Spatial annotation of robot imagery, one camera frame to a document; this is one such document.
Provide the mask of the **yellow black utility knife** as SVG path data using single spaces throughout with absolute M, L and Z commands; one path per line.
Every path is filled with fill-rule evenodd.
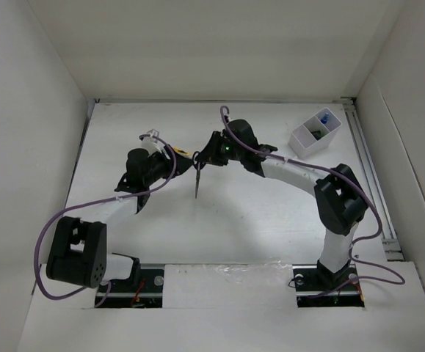
M 189 156 L 191 156 L 191 155 L 192 155 L 190 152 L 187 152 L 187 151 L 184 151 L 184 150 L 178 149 L 178 148 L 176 148 L 176 147 L 174 147 L 173 149 L 174 149 L 174 151 L 175 151 L 176 153 L 178 153 L 178 154 L 180 154 L 180 155 L 183 155 L 183 156 L 187 156 L 187 157 L 189 157 Z

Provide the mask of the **black handled scissors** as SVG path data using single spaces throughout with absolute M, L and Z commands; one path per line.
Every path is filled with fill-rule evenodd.
M 195 171 L 196 171 L 196 176 L 195 176 L 195 199 L 197 199 L 197 196 L 198 196 L 201 171 L 202 171 L 203 167 L 205 166 L 205 164 L 200 160 L 199 154 L 200 154 L 200 152 L 199 151 L 196 151 L 196 152 L 193 153 L 193 156 L 192 156 L 193 167 L 195 168 Z

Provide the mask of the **green highlighter marker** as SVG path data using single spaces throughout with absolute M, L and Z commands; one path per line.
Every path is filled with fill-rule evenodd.
M 326 133 L 322 130 L 311 131 L 310 133 L 312 134 L 312 136 L 314 137 L 314 139 L 316 141 L 318 141 L 318 140 L 320 140 L 320 139 L 322 139 L 326 136 Z

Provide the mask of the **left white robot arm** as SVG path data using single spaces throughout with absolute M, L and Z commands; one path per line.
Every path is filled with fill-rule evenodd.
M 139 260 L 108 253 L 108 230 L 144 208 L 150 197 L 150 187 L 155 182 L 182 175 L 192 165 L 191 155 L 177 150 L 131 150 L 126 172 L 115 189 L 130 197 L 97 205 L 85 219 L 62 217 L 54 233 L 46 276 L 87 288 L 115 280 L 124 290 L 136 289 L 141 280 Z

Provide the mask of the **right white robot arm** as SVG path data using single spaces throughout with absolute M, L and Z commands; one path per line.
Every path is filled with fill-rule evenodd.
M 225 166 L 238 161 L 248 172 L 282 181 L 313 196 L 326 229 L 316 279 L 322 287 L 332 289 L 348 277 L 349 246 L 368 208 L 351 187 L 360 184 L 346 164 L 333 169 L 344 179 L 331 173 L 322 177 L 275 155 L 275 151 L 276 147 L 258 142 L 246 120 L 226 120 L 224 130 L 213 132 L 204 149 L 193 154 L 193 165 L 201 170 L 205 165 Z

